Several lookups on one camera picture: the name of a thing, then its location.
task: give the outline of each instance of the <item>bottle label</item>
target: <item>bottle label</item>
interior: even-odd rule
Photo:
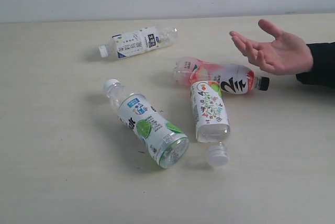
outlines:
[[[229,125],[220,85],[213,81],[200,81],[191,86],[193,116],[198,129],[208,124]]]
[[[181,129],[157,113],[142,95],[127,98],[118,109],[118,117],[142,140],[158,165],[168,147],[179,139],[187,138]]]
[[[115,35],[112,39],[116,43],[119,59],[145,53],[159,48],[159,35],[156,27],[143,28],[133,32]]]
[[[185,61],[184,68],[191,70],[189,77],[191,84],[213,80],[227,93],[244,94],[252,90],[254,73],[244,65],[215,64],[198,60],[198,63]]]

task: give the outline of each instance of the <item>bottle cap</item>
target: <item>bottle cap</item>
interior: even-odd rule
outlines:
[[[262,76],[261,84],[260,84],[260,91],[267,91],[269,84],[270,84],[270,78]]]
[[[110,80],[108,80],[108,81],[104,84],[104,88],[103,88],[104,92],[107,94],[108,91],[109,91],[109,88],[110,88],[112,85],[116,84],[116,83],[120,83],[120,81],[118,81],[117,79],[110,79]]]
[[[207,149],[207,163],[210,166],[223,166],[228,162],[228,150],[223,144],[211,145]]]
[[[99,46],[99,51],[102,58],[108,57],[108,51],[105,45]]]

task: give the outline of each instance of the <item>plastic bottle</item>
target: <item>plastic bottle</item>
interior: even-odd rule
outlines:
[[[179,160],[189,143],[181,129],[157,113],[142,94],[116,79],[105,83],[104,92],[120,121],[144,143],[159,166],[167,169]]]
[[[196,139],[207,146],[206,159],[211,166],[229,162],[223,141],[230,135],[230,126],[219,83],[200,81],[191,86],[191,100],[196,122]]]
[[[112,36],[108,44],[99,47],[102,58],[123,59],[147,51],[164,48],[177,41],[175,27],[149,27]]]
[[[255,76],[244,65],[208,63],[190,57],[177,60],[174,77],[182,85],[213,80],[220,84],[222,91],[233,94],[244,94],[253,89],[266,91],[270,83],[268,77]]]

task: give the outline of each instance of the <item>white bottle cap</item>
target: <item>white bottle cap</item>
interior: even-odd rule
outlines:
[[[105,45],[99,46],[99,51],[102,58],[108,57],[108,51]]]
[[[104,84],[104,88],[103,88],[103,90],[104,90],[104,92],[106,93],[106,95],[107,95],[107,93],[108,93],[108,91],[109,91],[109,88],[110,88],[112,85],[116,84],[116,83],[120,83],[120,81],[118,81],[117,79],[110,79],[110,80],[108,80],[108,81]]]
[[[207,162],[211,166],[223,166],[229,162],[227,148],[223,144],[211,145],[207,149]]]

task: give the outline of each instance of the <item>hand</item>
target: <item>hand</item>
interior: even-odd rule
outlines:
[[[235,46],[248,58],[249,63],[275,75],[298,74],[311,70],[313,57],[303,39],[277,28],[265,19],[261,19],[258,25],[274,36],[275,40],[256,42],[235,31],[230,32]]]

